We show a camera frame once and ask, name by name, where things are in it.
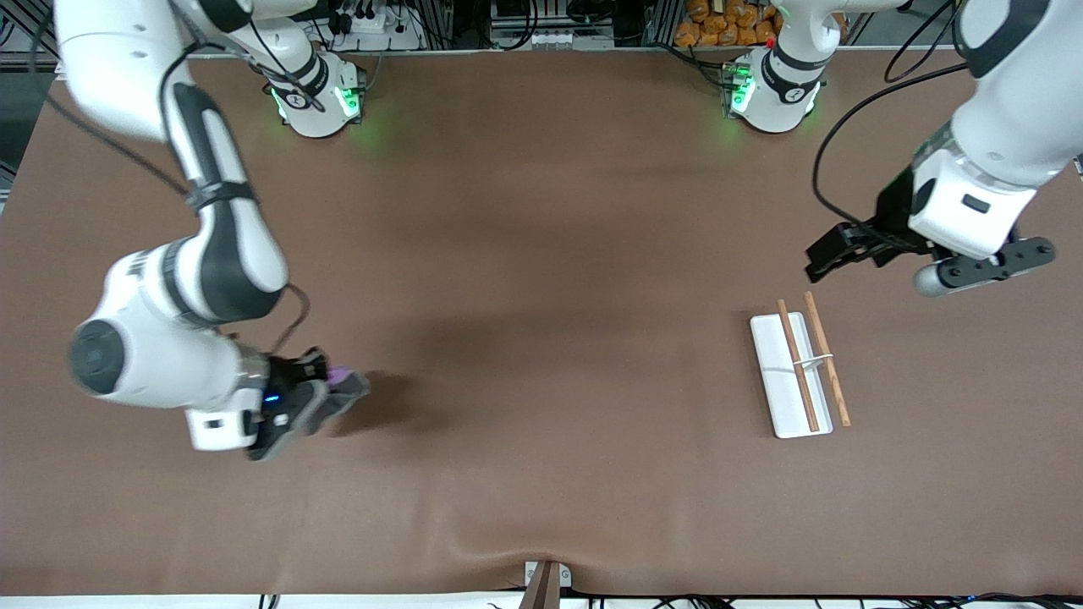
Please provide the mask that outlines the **orange packaged goods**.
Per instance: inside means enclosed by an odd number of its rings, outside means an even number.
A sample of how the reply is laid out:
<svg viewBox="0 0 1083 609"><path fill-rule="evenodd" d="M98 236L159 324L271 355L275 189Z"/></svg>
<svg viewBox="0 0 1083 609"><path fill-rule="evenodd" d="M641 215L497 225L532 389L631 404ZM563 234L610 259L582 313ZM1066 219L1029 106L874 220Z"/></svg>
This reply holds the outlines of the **orange packaged goods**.
<svg viewBox="0 0 1083 609"><path fill-rule="evenodd" d="M784 16L769 0L682 0L675 47L772 46Z"/></svg>

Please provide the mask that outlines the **purple and grey towel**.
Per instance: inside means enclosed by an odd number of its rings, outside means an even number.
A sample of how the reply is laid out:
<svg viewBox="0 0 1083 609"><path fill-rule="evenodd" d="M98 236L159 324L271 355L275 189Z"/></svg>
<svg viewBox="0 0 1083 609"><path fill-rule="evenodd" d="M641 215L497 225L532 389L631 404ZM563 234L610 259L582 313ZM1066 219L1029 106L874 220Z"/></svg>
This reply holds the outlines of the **purple and grey towel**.
<svg viewBox="0 0 1083 609"><path fill-rule="evenodd" d="M344 414L360 398L371 392L371 385L363 373L343 366L332 366L328 371L327 386L329 393L322 405L326 419Z"/></svg>

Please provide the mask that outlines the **grey electrical control box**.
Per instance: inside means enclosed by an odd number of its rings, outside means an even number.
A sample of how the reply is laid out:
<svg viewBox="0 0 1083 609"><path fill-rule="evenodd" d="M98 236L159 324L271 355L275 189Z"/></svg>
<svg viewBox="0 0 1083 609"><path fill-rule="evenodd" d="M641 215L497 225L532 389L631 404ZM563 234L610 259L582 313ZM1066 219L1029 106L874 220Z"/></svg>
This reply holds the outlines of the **grey electrical control box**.
<svg viewBox="0 0 1083 609"><path fill-rule="evenodd" d="M616 43L618 0L481 0L487 46L500 50L601 51Z"/></svg>

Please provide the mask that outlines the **white rack with wooden rods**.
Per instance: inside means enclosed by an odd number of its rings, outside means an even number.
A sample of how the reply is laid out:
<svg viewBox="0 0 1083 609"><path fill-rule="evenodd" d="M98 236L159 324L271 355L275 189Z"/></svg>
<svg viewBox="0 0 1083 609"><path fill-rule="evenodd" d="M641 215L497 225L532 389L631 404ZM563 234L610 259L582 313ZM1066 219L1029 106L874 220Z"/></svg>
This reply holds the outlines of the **white rack with wooden rods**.
<svg viewBox="0 0 1083 609"><path fill-rule="evenodd" d="M748 323L778 439L828 435L836 423L852 425L815 294L805 291L804 306L791 310L780 299L773 315L756 315Z"/></svg>

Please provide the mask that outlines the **white power strip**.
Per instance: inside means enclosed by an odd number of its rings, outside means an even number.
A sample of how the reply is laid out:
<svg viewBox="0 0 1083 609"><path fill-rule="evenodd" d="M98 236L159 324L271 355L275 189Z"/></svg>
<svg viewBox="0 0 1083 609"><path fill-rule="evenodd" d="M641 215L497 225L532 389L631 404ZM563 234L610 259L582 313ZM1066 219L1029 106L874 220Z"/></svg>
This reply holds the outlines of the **white power strip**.
<svg viewBox="0 0 1083 609"><path fill-rule="evenodd" d="M428 35L417 10L404 0L324 0L326 33L336 52L428 50Z"/></svg>

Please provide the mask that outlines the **aluminium frame profile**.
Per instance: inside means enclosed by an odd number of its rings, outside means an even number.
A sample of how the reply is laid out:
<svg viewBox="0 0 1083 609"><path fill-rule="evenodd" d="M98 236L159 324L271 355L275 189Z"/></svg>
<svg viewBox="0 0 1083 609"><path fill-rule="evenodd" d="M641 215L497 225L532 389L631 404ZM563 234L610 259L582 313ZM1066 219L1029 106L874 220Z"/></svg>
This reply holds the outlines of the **aluminium frame profile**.
<svg viewBox="0 0 1083 609"><path fill-rule="evenodd" d="M0 73L38 73L58 66L53 0L0 0Z"/></svg>

